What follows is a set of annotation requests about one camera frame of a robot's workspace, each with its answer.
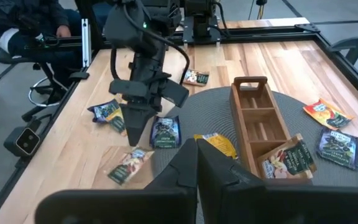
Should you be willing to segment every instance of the person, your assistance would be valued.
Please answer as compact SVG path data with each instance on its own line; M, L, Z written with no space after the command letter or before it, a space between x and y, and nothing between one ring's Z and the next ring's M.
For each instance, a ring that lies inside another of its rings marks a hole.
M81 36L81 16L71 9L64 9L58 0L11 0L22 14L39 23L39 29L44 36L71 37ZM103 29L106 16L97 16L98 27ZM54 78L68 86L68 76L73 70L82 67L81 49L67 52L31 52L25 50L30 42L28 36L19 32L17 26L0 9L0 49L12 56L31 58L35 62L51 64Z

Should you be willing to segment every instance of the wooden caddy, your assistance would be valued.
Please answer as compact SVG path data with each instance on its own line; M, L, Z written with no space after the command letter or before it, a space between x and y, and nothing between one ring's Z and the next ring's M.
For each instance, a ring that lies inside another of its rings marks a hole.
M257 83L257 87L252 87L252 83ZM241 162L248 171L263 178L257 158L291 138L267 77L235 78L231 85L230 106Z

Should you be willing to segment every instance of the gray floor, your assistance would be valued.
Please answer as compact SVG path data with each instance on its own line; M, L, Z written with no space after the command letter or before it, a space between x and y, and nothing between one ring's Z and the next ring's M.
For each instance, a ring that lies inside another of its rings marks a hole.
M265 6L264 18L296 17L285 0L269 0ZM358 1L353 0L287 0L302 16L311 22L358 20ZM65 8L75 9L74 0L60 0ZM222 0L227 21L246 20L249 16L251 1ZM251 19L256 19L257 7L253 7ZM319 25L323 35L335 42L348 37L358 36L358 23ZM0 64L0 73L7 68ZM28 89L44 77L39 71L32 70L31 63L19 64L0 82L0 189L14 170L17 161L3 147L7 135L17 126L24 126L21 114L31 109L27 100Z

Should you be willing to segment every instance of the wooden handle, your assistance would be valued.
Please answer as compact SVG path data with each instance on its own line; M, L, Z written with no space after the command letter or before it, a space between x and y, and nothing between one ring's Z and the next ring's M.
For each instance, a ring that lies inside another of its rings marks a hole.
M262 91L267 83L267 77L236 77L234 78L234 86L240 91L241 83L258 83L258 91Z

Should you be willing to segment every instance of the snack packet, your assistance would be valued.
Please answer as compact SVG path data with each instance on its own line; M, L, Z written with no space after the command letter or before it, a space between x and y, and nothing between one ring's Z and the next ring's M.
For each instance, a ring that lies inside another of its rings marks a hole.
M150 134L150 146L154 149L173 149L181 144L179 117L156 116Z
M118 110L119 102L117 99L113 99L107 103L103 103L96 106L91 106L88 111L93 112L94 118L92 119L95 123L108 123L113 119L113 114Z
M132 152L122 157L120 164L108 174L108 177L119 185L125 184L138 173L153 153L153 151L145 151L139 147L133 148Z
M266 179L310 179L317 169L300 134L260 156L257 161Z
M183 82L190 85L205 86L208 82L208 78L208 72L199 72L196 70L189 69L186 72L186 76Z
M330 105L323 99L312 105L304 106L303 109L320 124L332 130L338 130L338 128L346 126L354 118L344 114L340 109Z
M221 134L218 133L205 134L205 135L195 134L194 139L205 139L226 156L231 157L233 159L237 159L236 149L231 144L230 140L228 140Z
M109 124L116 130L121 136L127 136L125 128L124 117L122 116L121 108L118 108L109 118L112 117Z
M317 153L350 169L358 167L358 137L324 128Z

